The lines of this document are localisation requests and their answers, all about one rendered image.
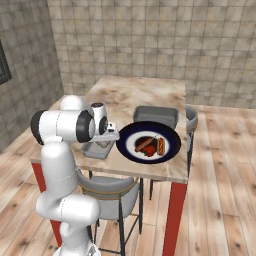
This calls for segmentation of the dark blue large plate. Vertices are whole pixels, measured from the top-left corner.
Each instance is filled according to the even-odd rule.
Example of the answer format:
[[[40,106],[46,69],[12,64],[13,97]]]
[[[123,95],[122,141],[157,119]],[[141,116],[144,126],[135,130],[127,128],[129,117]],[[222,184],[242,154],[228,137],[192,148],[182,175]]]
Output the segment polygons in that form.
[[[158,164],[175,157],[181,148],[181,139],[175,130],[165,124],[142,121],[131,123],[119,132],[120,139],[116,142],[117,149],[127,159],[143,164]],[[165,140],[165,154],[157,154],[158,138]],[[142,149],[147,145],[153,145],[156,153],[147,157]]]

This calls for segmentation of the red bell pepper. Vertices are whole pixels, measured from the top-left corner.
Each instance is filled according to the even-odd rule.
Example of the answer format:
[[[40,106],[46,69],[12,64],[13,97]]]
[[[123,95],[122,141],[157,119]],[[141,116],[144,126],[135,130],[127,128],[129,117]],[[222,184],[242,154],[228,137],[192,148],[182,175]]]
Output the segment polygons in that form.
[[[142,149],[142,152],[147,157],[152,157],[156,153],[156,148],[153,145],[147,145]]]

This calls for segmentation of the grey chair with black legs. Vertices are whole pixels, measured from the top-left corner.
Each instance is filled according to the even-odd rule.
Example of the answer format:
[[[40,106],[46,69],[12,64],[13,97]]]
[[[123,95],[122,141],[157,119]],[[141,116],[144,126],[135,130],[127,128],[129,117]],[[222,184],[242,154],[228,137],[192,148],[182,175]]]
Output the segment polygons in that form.
[[[125,246],[136,224],[139,225],[139,233],[142,233],[143,179],[133,177],[120,179],[105,176],[86,178],[81,171],[78,171],[78,179],[82,193],[96,198],[100,203],[100,216],[96,221],[95,228],[99,227],[100,220],[119,223],[120,250],[100,248],[100,251],[126,256]],[[134,216],[135,220],[128,236],[125,236],[124,219],[128,216]]]
[[[186,134],[187,134],[187,169],[190,169],[191,159],[192,159],[192,151],[193,151],[193,140],[194,133],[198,124],[198,114],[194,107],[187,105],[185,107],[186,110]]]

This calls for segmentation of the red table leg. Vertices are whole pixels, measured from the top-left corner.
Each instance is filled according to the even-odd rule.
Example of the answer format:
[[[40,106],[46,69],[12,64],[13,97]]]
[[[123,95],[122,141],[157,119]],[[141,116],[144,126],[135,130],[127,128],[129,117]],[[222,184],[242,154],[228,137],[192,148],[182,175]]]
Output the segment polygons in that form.
[[[36,181],[38,183],[39,190],[40,192],[44,192],[46,190],[46,183],[45,183],[45,179],[42,171],[42,166],[38,161],[34,161],[34,160],[31,161],[31,165],[34,171]],[[62,238],[60,235],[61,223],[54,220],[51,220],[50,223],[53,229],[53,233],[54,233],[57,245],[61,246],[62,245]]]
[[[174,256],[187,185],[173,182],[171,184],[169,208],[162,256]]]

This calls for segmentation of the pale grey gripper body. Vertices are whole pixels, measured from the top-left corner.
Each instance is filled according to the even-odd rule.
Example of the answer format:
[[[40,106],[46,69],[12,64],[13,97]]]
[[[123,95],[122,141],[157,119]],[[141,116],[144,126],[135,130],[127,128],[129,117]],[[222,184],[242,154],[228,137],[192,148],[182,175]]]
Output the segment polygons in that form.
[[[102,135],[95,135],[94,140],[96,142],[100,141],[117,141],[120,139],[119,131],[114,130],[113,132],[109,132],[108,130],[105,131]]]

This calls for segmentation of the hot dog in bun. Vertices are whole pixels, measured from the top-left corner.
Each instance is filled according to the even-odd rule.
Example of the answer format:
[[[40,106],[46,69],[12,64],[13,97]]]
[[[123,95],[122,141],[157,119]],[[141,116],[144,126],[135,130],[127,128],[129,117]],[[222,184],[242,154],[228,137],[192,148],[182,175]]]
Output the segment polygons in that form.
[[[164,156],[165,154],[165,140],[164,138],[160,137],[158,138],[158,144],[157,144],[157,154],[159,156]]]

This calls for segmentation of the dark framed window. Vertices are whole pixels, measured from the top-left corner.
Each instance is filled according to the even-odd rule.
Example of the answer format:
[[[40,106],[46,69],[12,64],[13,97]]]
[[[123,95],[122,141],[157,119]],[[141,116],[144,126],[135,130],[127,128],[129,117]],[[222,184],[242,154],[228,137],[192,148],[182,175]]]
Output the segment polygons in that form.
[[[0,41],[0,85],[12,79],[5,52]]]

